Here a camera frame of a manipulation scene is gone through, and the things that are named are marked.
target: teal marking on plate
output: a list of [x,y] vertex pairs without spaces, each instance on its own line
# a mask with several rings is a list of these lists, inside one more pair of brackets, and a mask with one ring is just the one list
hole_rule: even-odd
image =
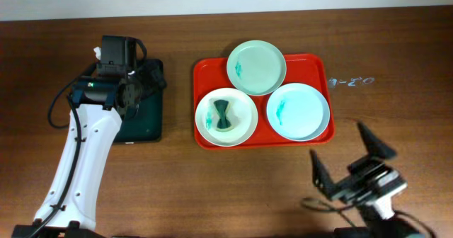
[[241,78],[242,68],[241,68],[241,63],[239,62],[239,60],[236,63],[236,66],[234,68],[236,68],[236,75],[238,76],[238,78]]
[[280,104],[278,105],[277,113],[276,113],[278,121],[280,121],[280,125],[283,125],[283,122],[282,122],[282,111],[283,111],[284,107],[285,107],[285,100],[281,100]]
[[212,110],[211,108],[207,111],[206,114],[206,129],[211,129],[212,127]]

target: tray rim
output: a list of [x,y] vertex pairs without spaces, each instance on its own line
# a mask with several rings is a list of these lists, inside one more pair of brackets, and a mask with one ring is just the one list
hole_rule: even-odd
[[[311,53],[292,53],[292,54],[284,54],[283,56],[285,57],[285,60],[287,62],[288,61],[297,61],[297,60],[311,60],[318,67],[319,77],[322,78],[322,79],[320,79],[321,94],[326,98],[327,103],[329,105],[329,111],[331,112],[331,118],[330,118],[329,124],[328,124],[328,128],[331,130],[331,135],[329,137],[327,137],[325,140],[320,141],[320,142],[312,142],[312,141],[295,142],[295,141],[288,140],[288,142],[279,142],[278,144],[255,144],[255,145],[240,144],[240,145],[236,145],[233,147],[220,147],[220,146],[216,146],[213,144],[213,145],[207,146],[200,141],[200,138],[202,138],[202,136],[197,131],[197,127],[194,124],[194,138],[195,138],[195,141],[197,142],[197,144],[201,148],[206,149],[206,150],[226,150],[226,149],[255,149],[255,148],[262,148],[262,147],[312,146],[312,145],[323,145],[323,144],[326,144],[327,142],[330,142],[333,139],[333,137],[335,136],[335,133],[336,133],[336,129],[335,129],[335,122],[333,119],[331,98],[330,98],[329,92],[328,92],[326,72],[324,70],[324,65],[323,65],[322,60],[318,56],[311,54]],[[204,58],[204,59],[199,60],[194,66],[194,69],[193,69],[193,111],[194,111],[194,113],[192,116],[193,122],[195,122],[195,111],[197,110],[196,100],[199,97],[198,95],[195,94],[196,82],[198,80],[196,73],[199,69],[202,69],[205,66],[204,63],[209,62],[209,61],[214,61],[214,60],[226,61],[226,60],[228,60],[228,57]]]

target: object on plate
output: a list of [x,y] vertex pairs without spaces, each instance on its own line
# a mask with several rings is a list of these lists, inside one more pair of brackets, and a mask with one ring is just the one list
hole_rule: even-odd
[[215,110],[219,115],[219,122],[217,122],[217,130],[221,132],[226,132],[233,129],[231,122],[229,122],[227,117],[227,112],[229,110],[229,102],[225,100],[217,100],[214,102]]
[[[222,112],[227,123],[222,121]],[[197,106],[195,125],[209,142],[231,147],[245,142],[258,124],[258,110],[252,99],[237,89],[216,89]]]
[[237,89],[252,96],[272,93],[286,76],[286,61],[272,44],[250,40],[237,46],[228,57],[226,72]]
[[270,126],[281,136],[298,142],[312,140],[327,128],[331,112],[324,96],[300,83],[281,86],[269,98]]

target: round plate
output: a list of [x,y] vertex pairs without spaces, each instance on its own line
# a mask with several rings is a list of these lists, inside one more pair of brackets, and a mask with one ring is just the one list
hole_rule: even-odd
[[[232,129],[217,129],[219,114],[214,107],[217,100],[229,102],[226,117]],[[231,147],[245,142],[258,124],[258,110],[252,99],[237,89],[217,89],[208,93],[197,106],[195,124],[200,134],[209,142],[221,147]]]
[[262,96],[282,84],[286,61],[274,45],[251,40],[237,46],[229,55],[226,72],[234,87],[252,96]]
[[277,89],[269,98],[267,114],[279,135],[298,142],[318,137],[331,118],[324,96],[315,88],[299,83]]

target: plate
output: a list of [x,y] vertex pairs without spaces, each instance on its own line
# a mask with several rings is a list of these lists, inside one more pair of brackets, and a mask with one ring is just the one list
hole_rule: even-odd
[[270,96],[266,111],[275,132],[298,142],[318,137],[331,117],[324,96],[315,88],[300,83],[277,89]]
[[[219,114],[214,106],[217,100],[229,102],[226,118],[231,128],[217,128]],[[258,124],[258,110],[252,99],[237,89],[216,89],[209,92],[197,106],[195,124],[200,134],[209,142],[221,147],[232,147],[245,142]]]
[[282,84],[286,61],[274,45],[250,40],[231,52],[226,72],[234,87],[252,96],[262,96],[272,93]]

